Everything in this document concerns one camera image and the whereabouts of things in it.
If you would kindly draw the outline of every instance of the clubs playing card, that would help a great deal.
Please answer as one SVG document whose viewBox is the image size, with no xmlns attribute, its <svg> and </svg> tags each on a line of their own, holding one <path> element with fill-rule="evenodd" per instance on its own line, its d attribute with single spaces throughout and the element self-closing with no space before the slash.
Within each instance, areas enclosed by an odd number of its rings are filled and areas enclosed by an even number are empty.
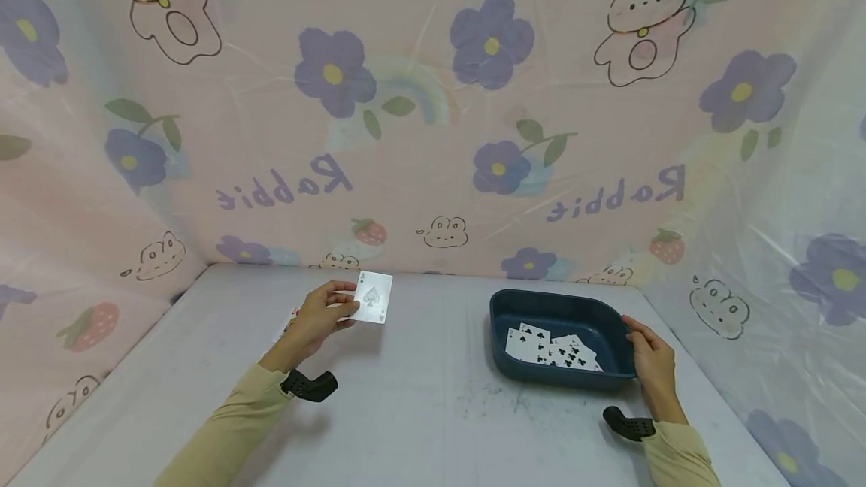
<svg viewBox="0 0 866 487">
<path fill-rule="evenodd" d="M 551 339 L 550 331 L 528 323 L 508 329 L 505 351 L 514 359 L 537 365 L 603 372 L 596 361 L 596 352 L 576 334 Z"/>
<path fill-rule="evenodd" d="M 547 363 L 547 343 L 531 333 L 523 333 L 515 328 L 508 329 L 505 352 L 516 360 L 528 363 Z"/>
<path fill-rule="evenodd" d="M 530 326 L 528 323 L 522 323 L 520 324 L 520 331 L 522 331 L 523 333 L 534 334 L 535 337 L 539 337 L 540 339 L 545 341 L 545 343 L 549 343 L 550 341 L 550 331 L 546 329 L 536 328 Z"/>
<path fill-rule="evenodd" d="M 391 275 L 361 271 L 358 275 L 358 288 L 355 289 L 355 301 L 359 301 L 361 307 L 351 316 L 352 320 L 384 323 L 388 315 L 388 300 L 391 298 L 393 280 Z"/>
</svg>

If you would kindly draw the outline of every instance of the plastic sheet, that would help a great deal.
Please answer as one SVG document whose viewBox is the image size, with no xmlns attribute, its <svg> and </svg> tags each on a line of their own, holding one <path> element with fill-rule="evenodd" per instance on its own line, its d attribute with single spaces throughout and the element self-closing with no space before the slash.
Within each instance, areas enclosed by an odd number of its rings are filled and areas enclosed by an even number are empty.
<svg viewBox="0 0 866 487">
<path fill-rule="evenodd" d="M 857 2 L 0 0 L 0 480 L 235 261 L 638 286 L 855 485 Z"/>
</svg>

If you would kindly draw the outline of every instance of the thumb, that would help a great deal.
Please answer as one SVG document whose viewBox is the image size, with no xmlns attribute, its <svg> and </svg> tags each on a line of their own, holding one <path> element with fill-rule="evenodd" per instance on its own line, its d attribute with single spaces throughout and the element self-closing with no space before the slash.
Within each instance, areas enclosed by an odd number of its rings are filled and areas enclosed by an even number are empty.
<svg viewBox="0 0 866 487">
<path fill-rule="evenodd" d="M 351 303 L 343 303 L 336 307 L 334 307 L 335 314 L 337 318 L 347 318 L 355 314 L 358 309 L 361 307 L 359 301 L 351 301 Z"/>
<path fill-rule="evenodd" d="M 631 340 L 631 343 L 634 345 L 634 354 L 651 354 L 652 348 L 650 344 L 647 343 L 647 339 L 639 331 L 633 331 L 632 333 L 628 334 L 628 339 Z"/>
</svg>

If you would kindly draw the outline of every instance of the beige sleeve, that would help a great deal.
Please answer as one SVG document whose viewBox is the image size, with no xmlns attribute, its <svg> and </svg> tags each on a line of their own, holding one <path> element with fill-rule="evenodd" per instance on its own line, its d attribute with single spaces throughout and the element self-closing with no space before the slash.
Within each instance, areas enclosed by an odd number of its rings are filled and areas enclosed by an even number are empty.
<svg viewBox="0 0 866 487">
<path fill-rule="evenodd" d="M 253 365 L 180 452 L 154 487 L 228 487 L 247 458 L 274 428 L 291 397 L 286 375 Z"/>
<path fill-rule="evenodd" d="M 644 438 L 649 473 L 657 487 L 722 487 L 701 435 L 689 425 L 654 423 Z"/>
</svg>

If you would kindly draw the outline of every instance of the finger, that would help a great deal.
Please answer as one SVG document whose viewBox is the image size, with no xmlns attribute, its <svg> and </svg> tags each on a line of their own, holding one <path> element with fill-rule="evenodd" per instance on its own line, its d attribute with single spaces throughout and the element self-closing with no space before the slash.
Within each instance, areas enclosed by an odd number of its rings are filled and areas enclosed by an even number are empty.
<svg viewBox="0 0 866 487">
<path fill-rule="evenodd" d="M 643 325 L 643 323 L 638 322 L 636 319 L 631 316 L 623 316 L 622 321 L 630 328 L 632 331 L 636 331 L 643 335 L 643 338 L 647 341 L 647 343 L 651 346 L 652 349 L 657 350 L 661 348 L 665 348 L 667 343 L 662 340 L 659 335 L 657 335 L 652 329 Z"/>
<path fill-rule="evenodd" d="M 342 293 L 331 294 L 327 297 L 327 305 L 333 305 L 335 303 L 349 303 L 349 301 L 354 301 L 355 298 L 352 295 L 346 295 Z"/>
<path fill-rule="evenodd" d="M 349 290 L 349 292 L 352 292 L 357 287 L 358 286 L 356 286 L 354 282 L 346 282 L 344 280 L 330 280 L 324 283 L 319 288 L 315 289 L 315 292 L 319 292 L 321 290 L 321 292 L 324 292 L 325 296 L 327 296 L 334 292 L 343 292 L 344 290 Z"/>
<path fill-rule="evenodd" d="M 650 344 L 647 343 L 646 338 L 643 337 L 643 333 L 635 331 L 628 336 L 631 337 L 629 340 L 631 340 L 631 343 L 634 345 L 634 354 L 643 355 L 652 352 Z"/>
<path fill-rule="evenodd" d="M 348 318 L 349 316 L 352 316 L 360 307 L 361 304 L 358 301 L 351 301 L 351 303 L 339 304 L 330 310 L 334 311 L 334 315 L 337 317 L 337 320 L 339 320 L 340 318 Z"/>
<path fill-rule="evenodd" d="M 331 333 L 334 334 L 337 331 L 342 331 L 343 329 L 351 328 L 354 325 L 355 325 L 354 320 L 341 320 L 340 322 L 337 322 L 334 324 L 334 330 L 332 330 Z"/>
</svg>

